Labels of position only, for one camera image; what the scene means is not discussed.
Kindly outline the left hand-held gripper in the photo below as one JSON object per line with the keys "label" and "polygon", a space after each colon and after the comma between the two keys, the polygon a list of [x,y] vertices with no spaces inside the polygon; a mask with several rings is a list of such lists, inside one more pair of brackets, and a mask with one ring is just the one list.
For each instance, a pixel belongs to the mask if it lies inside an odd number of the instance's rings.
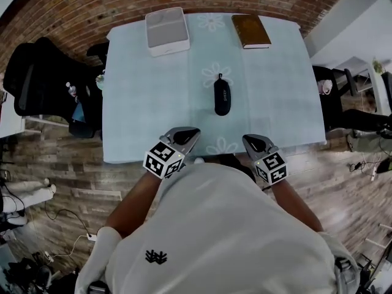
{"label": "left hand-held gripper", "polygon": [[188,155],[200,138],[196,127],[174,127],[149,151],[145,152],[143,167],[154,176],[164,179],[180,171]]}

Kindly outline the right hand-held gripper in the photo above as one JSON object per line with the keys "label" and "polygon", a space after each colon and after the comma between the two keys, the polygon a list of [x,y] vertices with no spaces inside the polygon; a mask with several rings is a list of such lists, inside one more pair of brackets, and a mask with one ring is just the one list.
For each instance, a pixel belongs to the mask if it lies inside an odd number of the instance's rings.
{"label": "right hand-held gripper", "polygon": [[[242,137],[243,145],[250,159],[254,162],[257,175],[270,186],[288,177],[287,162],[281,150],[266,136],[246,134]],[[264,154],[262,150],[276,150]]]}

